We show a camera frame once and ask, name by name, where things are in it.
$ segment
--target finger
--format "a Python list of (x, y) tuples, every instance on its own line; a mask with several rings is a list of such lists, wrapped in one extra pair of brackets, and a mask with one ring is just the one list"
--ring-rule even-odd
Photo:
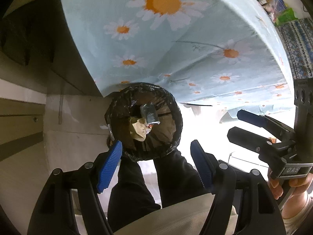
[(302, 194), (304, 193), (305, 191), (308, 190), (308, 188), (310, 187), (310, 184), (307, 183), (307, 184), (304, 184), (302, 186), (299, 186), (297, 188), (295, 188), (295, 191), (292, 193), (292, 195), (299, 195), (299, 194)]
[(271, 183), (273, 188), (276, 188), (279, 185), (279, 180), (278, 179), (269, 179), (269, 182)]
[(299, 187), (299, 186), (303, 186), (305, 184), (311, 184), (311, 182), (312, 182), (312, 176), (307, 175), (304, 178), (289, 180), (289, 185), (291, 187)]
[(283, 188), (280, 185), (278, 185), (276, 188), (274, 188), (271, 183), (268, 183), (268, 185), (269, 185), (269, 188), (270, 188), (274, 198), (276, 200), (278, 200), (278, 198), (283, 195), (283, 192), (284, 192)]

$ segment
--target green package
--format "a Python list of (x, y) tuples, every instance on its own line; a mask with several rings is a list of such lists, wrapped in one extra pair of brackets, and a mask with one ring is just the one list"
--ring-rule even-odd
[(295, 13), (292, 8), (288, 8), (285, 11), (283, 11), (275, 20), (275, 25), (280, 26), (284, 23), (296, 20), (298, 18), (295, 17)]

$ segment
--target beige shirt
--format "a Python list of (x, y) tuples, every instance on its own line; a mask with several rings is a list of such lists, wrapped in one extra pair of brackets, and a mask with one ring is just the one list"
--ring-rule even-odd
[[(154, 211), (114, 235), (199, 235), (209, 214), (214, 195), (204, 194)], [(234, 233), (237, 213), (233, 207), (225, 235)]]

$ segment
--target floral tablecloth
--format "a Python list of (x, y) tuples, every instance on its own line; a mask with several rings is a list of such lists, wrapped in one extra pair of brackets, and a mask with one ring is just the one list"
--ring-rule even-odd
[(103, 96), (148, 82), (178, 102), (228, 109), (293, 98), (283, 45), (256, 0), (61, 1)]

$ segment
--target blue gripper pad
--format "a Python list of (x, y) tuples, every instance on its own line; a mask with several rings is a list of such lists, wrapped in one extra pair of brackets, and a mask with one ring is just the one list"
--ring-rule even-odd
[(213, 191), (213, 171), (211, 171), (210, 167), (206, 162), (205, 152), (199, 147), (199, 143), (195, 143), (193, 141), (190, 144), (190, 153), (191, 157), (195, 163), (195, 166), (198, 170), (200, 179), (202, 181), (203, 186), (209, 190), (209, 192)]
[(104, 189), (109, 187), (118, 162), (122, 156), (122, 150), (123, 146), (119, 140), (110, 147), (109, 156), (105, 160), (98, 176), (97, 189), (99, 193), (102, 193)]
[(259, 115), (253, 114), (251, 112), (245, 110), (239, 110), (237, 112), (237, 118), (241, 121), (247, 122), (249, 124), (264, 127), (265, 126), (265, 119)]

